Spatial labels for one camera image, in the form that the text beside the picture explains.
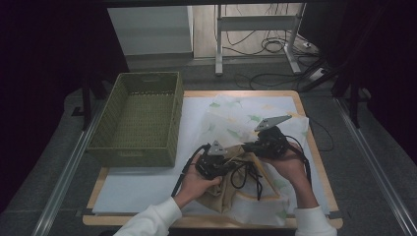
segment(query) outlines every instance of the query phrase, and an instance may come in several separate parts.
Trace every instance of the white wall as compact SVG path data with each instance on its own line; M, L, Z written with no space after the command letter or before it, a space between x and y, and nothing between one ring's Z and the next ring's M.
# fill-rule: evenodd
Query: white wall
M193 51L191 6L109 8L125 55Z

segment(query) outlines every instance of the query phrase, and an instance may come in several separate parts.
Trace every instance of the white sleeve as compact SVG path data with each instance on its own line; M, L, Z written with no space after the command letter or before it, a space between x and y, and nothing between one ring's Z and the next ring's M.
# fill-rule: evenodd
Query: white sleeve
M182 212L172 198L157 206L149 206L132 217L114 236L166 236L168 228Z
M336 236L337 230L328 223L320 206L295 208L297 231L295 236Z

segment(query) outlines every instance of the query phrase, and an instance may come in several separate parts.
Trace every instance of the green basket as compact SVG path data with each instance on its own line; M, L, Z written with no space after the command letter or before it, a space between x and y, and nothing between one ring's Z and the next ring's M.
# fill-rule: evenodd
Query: green basket
M174 166L184 90L179 73L122 73L87 152L102 166Z

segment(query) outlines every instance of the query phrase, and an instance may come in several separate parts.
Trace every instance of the hand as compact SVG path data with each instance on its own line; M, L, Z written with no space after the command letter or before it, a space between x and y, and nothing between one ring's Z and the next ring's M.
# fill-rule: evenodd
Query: hand
M289 149L284 156L277 159L260 158L260 160L271 164L282 177L291 183L299 208L313 208L319 205L307 179L304 163L294 151Z
M215 177L212 180L207 180L196 170L195 163L200 158L200 154L194 156L192 164L188 169L179 193L174 197L175 203L182 208L192 200L201 196L207 188L219 185L221 183L221 177Z

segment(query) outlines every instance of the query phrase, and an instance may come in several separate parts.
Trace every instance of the person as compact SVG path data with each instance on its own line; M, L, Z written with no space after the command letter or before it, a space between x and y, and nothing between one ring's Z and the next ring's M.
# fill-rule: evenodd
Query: person
M193 163L199 156L197 154L193 158ZM294 187L297 199L297 207L294 209L297 221L295 236L337 235L337 230L328 223L317 202L303 162L294 151L288 150L280 159L260 158L260 160L271 164ZM159 205L149 206L143 212L136 214L114 236L168 235L170 225L182 217L181 208L201 196L207 188L219 185L220 182L221 177L213 180L204 179L195 166L191 165L175 197Z

